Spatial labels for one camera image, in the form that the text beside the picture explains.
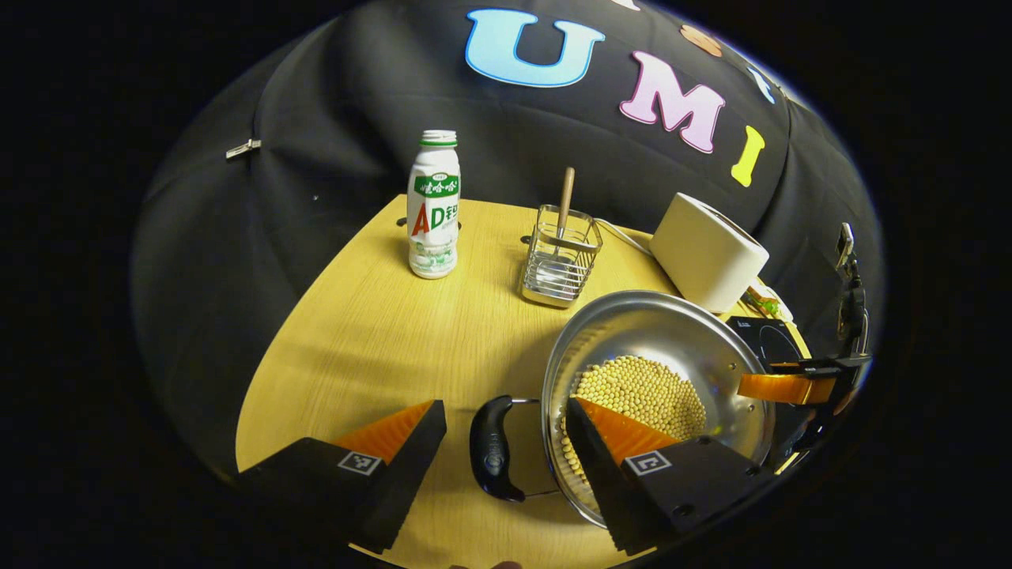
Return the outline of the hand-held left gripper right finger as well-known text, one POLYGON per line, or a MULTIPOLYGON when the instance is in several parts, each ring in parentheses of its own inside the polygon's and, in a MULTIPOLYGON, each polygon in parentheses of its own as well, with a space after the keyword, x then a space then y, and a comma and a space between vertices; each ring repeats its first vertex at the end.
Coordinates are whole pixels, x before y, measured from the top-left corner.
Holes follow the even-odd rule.
POLYGON ((614 546, 629 556, 715 527, 775 480, 713 437, 680 442, 584 398, 568 398, 566 428, 614 546))

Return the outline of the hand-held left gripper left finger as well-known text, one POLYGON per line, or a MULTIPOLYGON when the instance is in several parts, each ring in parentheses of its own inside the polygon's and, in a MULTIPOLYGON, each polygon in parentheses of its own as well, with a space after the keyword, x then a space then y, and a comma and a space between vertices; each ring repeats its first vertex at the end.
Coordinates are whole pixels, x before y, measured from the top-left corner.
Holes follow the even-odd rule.
POLYGON ((446 433, 444 403, 427 400, 322 442, 303 437, 237 483, 293 518, 375 554, 393 547, 446 433))

